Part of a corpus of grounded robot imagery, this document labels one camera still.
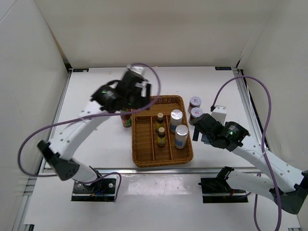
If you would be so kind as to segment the white shaker silver lid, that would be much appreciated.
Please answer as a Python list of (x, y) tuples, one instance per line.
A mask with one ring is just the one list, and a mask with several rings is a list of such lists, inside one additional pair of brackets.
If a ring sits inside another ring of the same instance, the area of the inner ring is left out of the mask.
[(181, 125), (183, 119), (183, 113), (179, 109), (175, 109), (170, 114), (170, 131), (175, 133), (176, 127)]
[(189, 130), (185, 125), (178, 125), (175, 129), (175, 147), (184, 149), (188, 138)]

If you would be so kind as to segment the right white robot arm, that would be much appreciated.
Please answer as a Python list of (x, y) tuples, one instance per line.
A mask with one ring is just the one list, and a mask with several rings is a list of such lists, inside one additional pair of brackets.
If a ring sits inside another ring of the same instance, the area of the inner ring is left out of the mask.
[(245, 190), (262, 195), (280, 205), (282, 210), (297, 215), (308, 195), (308, 175), (284, 162), (250, 136), (248, 130), (236, 122), (221, 124), (210, 114), (202, 114), (194, 121), (193, 141), (202, 134), (202, 142), (226, 149), (247, 160), (265, 178), (224, 167), (216, 176), (216, 187), (221, 192)]

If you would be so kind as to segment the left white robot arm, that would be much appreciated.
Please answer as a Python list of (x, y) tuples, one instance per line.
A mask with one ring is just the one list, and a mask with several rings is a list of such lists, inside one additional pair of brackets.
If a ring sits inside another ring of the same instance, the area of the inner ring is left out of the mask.
[(101, 181), (91, 167), (75, 160), (73, 155), (82, 142), (116, 111), (140, 109), (150, 103), (151, 84), (143, 77), (144, 67), (127, 68), (121, 80), (100, 86), (80, 112), (79, 120), (70, 123), (49, 141), (40, 141), (38, 149), (60, 180), (81, 182), (91, 193)]

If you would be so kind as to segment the dark jar white lid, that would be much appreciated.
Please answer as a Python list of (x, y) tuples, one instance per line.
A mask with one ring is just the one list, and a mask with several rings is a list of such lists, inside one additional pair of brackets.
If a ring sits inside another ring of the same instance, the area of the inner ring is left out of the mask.
[(189, 102), (189, 106), (188, 106), (188, 112), (191, 113), (191, 110), (193, 108), (196, 108), (196, 107), (199, 108), (201, 103), (202, 103), (202, 100), (201, 100), (200, 97), (198, 97), (198, 96), (191, 97), (190, 102)]
[(203, 114), (203, 110), (199, 107), (194, 107), (191, 109), (189, 123), (193, 125), (195, 120)]

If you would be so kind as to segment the small yellow bottle beige cap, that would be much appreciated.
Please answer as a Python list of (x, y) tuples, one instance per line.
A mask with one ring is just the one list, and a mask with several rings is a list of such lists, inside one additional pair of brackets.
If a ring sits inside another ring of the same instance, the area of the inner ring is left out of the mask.
[(156, 118), (156, 131), (158, 132), (160, 128), (164, 127), (164, 114), (158, 113)]

